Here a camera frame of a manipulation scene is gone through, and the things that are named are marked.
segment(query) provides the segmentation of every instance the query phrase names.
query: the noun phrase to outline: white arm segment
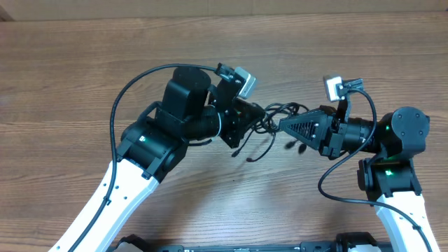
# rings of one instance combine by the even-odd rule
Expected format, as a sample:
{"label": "white arm segment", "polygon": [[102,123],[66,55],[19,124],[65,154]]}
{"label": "white arm segment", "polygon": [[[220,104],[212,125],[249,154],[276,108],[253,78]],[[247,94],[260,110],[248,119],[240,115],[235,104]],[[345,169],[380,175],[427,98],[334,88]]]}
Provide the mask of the white arm segment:
{"label": "white arm segment", "polygon": [[[111,202],[106,205],[97,222],[75,251],[105,251],[111,245],[118,231],[134,210],[159,185],[154,177],[149,180],[142,178],[142,173],[141,168],[127,160],[122,160],[117,164],[117,176],[110,197]],[[98,189],[61,239],[49,250],[50,252],[68,251],[79,238],[101,205],[111,182],[111,175],[112,162]]]}
{"label": "white arm segment", "polygon": [[[421,226],[433,252],[440,252],[433,231],[429,226],[423,196],[417,196],[415,192],[394,192],[393,197],[382,195],[377,201],[396,207],[411,217]],[[391,239],[394,252],[428,251],[420,234],[412,228],[412,224],[408,220],[382,206],[375,206],[375,210]]]}

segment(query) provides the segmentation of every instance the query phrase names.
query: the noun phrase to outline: wood grain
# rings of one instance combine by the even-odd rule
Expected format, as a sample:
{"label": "wood grain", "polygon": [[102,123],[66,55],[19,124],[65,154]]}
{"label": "wood grain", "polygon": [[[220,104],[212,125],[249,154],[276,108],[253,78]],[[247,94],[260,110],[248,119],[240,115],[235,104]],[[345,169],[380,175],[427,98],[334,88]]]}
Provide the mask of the wood grain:
{"label": "wood grain", "polygon": [[448,0],[0,0],[17,21],[445,11]]}
{"label": "wood grain", "polygon": [[[427,151],[415,158],[430,224],[448,249],[447,13],[195,17],[0,24],[0,251],[46,251],[65,232],[111,159],[109,113],[120,89],[157,65],[243,66],[260,79],[251,98],[328,104],[324,74],[362,77],[379,115],[415,106],[431,117]],[[117,132],[162,98],[172,71],[124,96]],[[370,118],[355,96],[354,116]],[[223,142],[191,148],[118,237],[185,245],[284,244],[368,231],[385,240],[368,206],[332,202],[316,184],[332,162],[308,150],[271,153],[250,140],[240,156]],[[325,189],[365,198],[360,154]]]}

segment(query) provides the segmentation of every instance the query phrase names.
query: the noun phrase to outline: table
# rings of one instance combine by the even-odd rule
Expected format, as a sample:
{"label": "table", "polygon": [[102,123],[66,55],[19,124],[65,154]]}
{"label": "table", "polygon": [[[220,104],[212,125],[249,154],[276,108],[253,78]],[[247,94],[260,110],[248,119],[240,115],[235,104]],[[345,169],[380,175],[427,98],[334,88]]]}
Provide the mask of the table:
{"label": "table", "polygon": [[[111,159],[109,113],[127,81],[157,65],[242,66],[260,84],[250,101],[327,104],[322,76],[364,78],[379,117],[415,106],[431,118],[427,150],[414,163],[431,227],[448,249],[448,14],[385,13],[194,17],[0,23],[0,251],[47,251],[101,181]],[[172,71],[144,78],[124,96],[117,138]],[[353,116],[371,118],[364,98]],[[255,136],[236,157],[222,141],[187,157],[131,216],[118,238],[165,244],[291,244],[368,231],[387,240],[368,206],[333,202],[316,188],[334,161],[284,150],[279,134]],[[360,154],[324,188],[365,198]]]}

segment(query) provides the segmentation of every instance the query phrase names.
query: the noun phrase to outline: white ring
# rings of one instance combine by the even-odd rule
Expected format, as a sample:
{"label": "white ring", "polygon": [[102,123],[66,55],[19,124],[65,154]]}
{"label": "white ring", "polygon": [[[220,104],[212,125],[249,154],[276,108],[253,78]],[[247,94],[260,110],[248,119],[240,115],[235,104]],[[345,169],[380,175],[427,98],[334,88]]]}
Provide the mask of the white ring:
{"label": "white ring", "polygon": [[[216,109],[216,107],[213,104],[209,104],[209,105]],[[218,114],[218,119],[219,119],[219,130],[218,130],[218,133],[216,134],[216,136],[214,136],[213,138],[219,137],[219,134],[221,134],[221,128],[223,127],[223,124],[221,122],[221,115],[219,114],[219,112],[216,112],[216,113]]]}

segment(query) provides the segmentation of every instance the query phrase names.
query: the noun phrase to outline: wooden table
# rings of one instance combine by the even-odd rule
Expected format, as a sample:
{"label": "wooden table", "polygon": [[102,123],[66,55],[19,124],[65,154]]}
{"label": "wooden table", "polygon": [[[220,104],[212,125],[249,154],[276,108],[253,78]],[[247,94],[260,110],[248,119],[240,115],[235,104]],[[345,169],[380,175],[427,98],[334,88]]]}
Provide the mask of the wooden table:
{"label": "wooden table", "polygon": [[[340,14],[0,23],[0,251],[46,251],[88,201],[111,159],[109,113],[131,78],[184,62],[243,66],[260,84],[251,101],[329,104],[322,75],[361,77],[379,117],[415,106],[431,117],[426,152],[414,163],[431,227],[448,249],[448,14]],[[138,82],[123,98],[118,136],[172,71]],[[353,98],[353,116],[371,118]],[[130,234],[185,245],[286,244],[368,231],[388,239],[368,206],[322,197],[317,181],[333,163],[308,150],[250,140],[230,157],[222,141],[187,157],[132,215]],[[360,154],[324,188],[365,198]]]}

